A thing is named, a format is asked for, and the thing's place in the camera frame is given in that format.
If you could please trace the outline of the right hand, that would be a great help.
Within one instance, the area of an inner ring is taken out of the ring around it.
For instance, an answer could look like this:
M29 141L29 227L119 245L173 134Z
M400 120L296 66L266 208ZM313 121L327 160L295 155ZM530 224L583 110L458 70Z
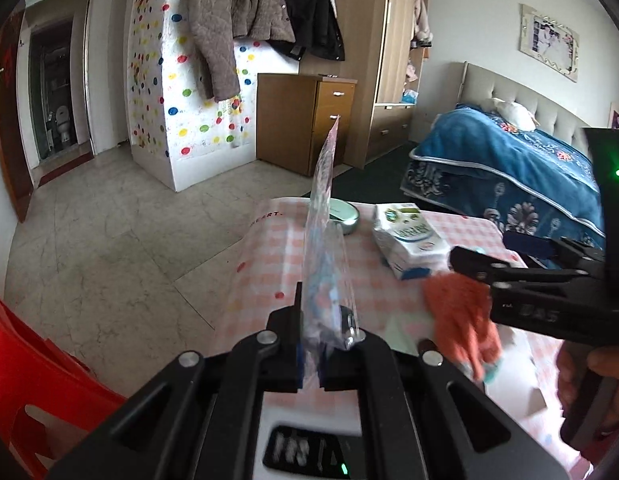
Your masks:
M556 357L557 395L565 416L563 424L567 426L567 430L561 430L561 438L597 467L619 437L619 347L591 350L580 358L576 356L578 348L580 344L564 341ZM598 425L589 424L589 438L577 446L573 439L583 429L584 419L591 411L591 399L583 401L583 392L595 396L604 380L615 382L613 395L608 394L604 412L598 408Z

